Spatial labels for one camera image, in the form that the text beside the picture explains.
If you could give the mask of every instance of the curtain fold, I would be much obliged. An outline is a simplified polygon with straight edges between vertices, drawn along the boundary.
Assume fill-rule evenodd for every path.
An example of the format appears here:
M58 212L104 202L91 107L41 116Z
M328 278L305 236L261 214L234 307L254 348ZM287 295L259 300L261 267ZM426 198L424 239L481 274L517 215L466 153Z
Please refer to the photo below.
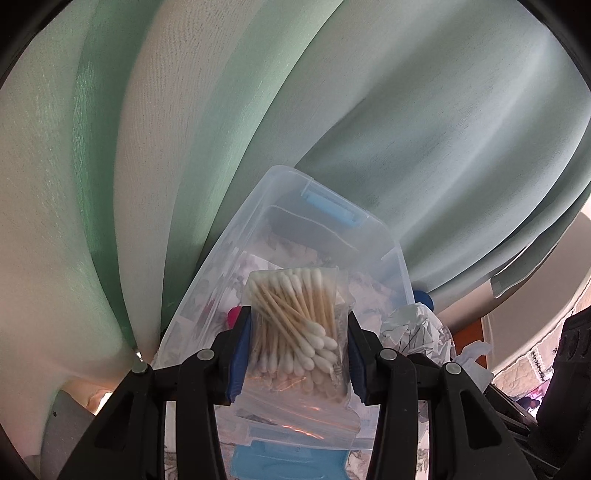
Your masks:
M96 6L70 4L0 90L0 421L23 457L39 454L62 384L113 388L133 358L90 256L74 178L76 76Z

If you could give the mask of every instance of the gray surface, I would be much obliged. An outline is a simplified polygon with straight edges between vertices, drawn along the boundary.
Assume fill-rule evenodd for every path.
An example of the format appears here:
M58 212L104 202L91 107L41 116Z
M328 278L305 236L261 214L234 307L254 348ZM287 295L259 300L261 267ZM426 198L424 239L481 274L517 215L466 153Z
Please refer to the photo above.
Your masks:
M50 410L41 445L41 480L55 480L95 416L63 390Z

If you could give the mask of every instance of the white tissue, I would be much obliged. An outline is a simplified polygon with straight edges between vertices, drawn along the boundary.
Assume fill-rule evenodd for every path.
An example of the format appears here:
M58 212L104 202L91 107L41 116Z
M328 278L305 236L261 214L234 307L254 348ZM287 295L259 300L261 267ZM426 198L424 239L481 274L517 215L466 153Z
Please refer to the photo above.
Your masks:
M477 340L466 345L462 353L456 357L455 363L461 365L481 392L484 392L495 376L490 370L478 365L476 359L492 350L490 343Z

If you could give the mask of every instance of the clear plastic storage box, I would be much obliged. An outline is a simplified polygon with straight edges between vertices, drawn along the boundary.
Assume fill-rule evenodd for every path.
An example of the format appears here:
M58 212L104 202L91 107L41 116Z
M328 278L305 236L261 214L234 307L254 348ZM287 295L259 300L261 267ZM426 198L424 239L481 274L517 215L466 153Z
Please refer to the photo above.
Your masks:
M164 335L154 368L180 364L210 347L228 328L228 311L240 304L250 272L312 266L348 272L353 311L362 328L375 333L395 309L414 302L400 246L380 220L293 168L273 167L199 269ZM377 407L363 407L355 395L351 406L361 418L351 448L371 448ZM225 432L243 445L262 439L323 446L256 419L222 424L220 438Z

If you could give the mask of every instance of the pink object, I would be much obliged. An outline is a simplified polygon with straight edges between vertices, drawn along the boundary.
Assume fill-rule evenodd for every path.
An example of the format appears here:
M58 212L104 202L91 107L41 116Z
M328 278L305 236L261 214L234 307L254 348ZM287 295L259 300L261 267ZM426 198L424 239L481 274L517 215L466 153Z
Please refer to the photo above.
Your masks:
M234 328L236 320L238 320L238 315L240 315L241 308L242 307L239 305L238 307L230 309L230 311L228 312L228 326L230 328Z

